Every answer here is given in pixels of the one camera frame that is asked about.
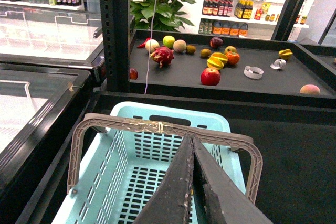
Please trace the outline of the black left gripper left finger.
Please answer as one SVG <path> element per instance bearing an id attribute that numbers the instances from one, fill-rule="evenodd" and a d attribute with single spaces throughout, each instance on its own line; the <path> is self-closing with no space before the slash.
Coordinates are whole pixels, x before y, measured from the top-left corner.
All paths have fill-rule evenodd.
<path id="1" fill-rule="evenodd" d="M 185 136 L 159 187 L 134 223 L 188 223 L 194 173 L 194 146 Z"/>

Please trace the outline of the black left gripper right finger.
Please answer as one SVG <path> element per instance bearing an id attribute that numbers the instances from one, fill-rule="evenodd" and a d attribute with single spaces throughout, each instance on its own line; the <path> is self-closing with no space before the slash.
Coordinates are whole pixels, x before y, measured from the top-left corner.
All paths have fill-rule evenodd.
<path id="1" fill-rule="evenodd" d="M 271 223 L 255 205 L 263 168 L 259 149 L 244 135 L 207 136 L 214 144 L 242 148 L 250 154 L 251 164 L 245 192 L 242 192 L 215 161 L 202 143 L 203 135 L 193 135 L 194 196 L 206 223 Z"/>

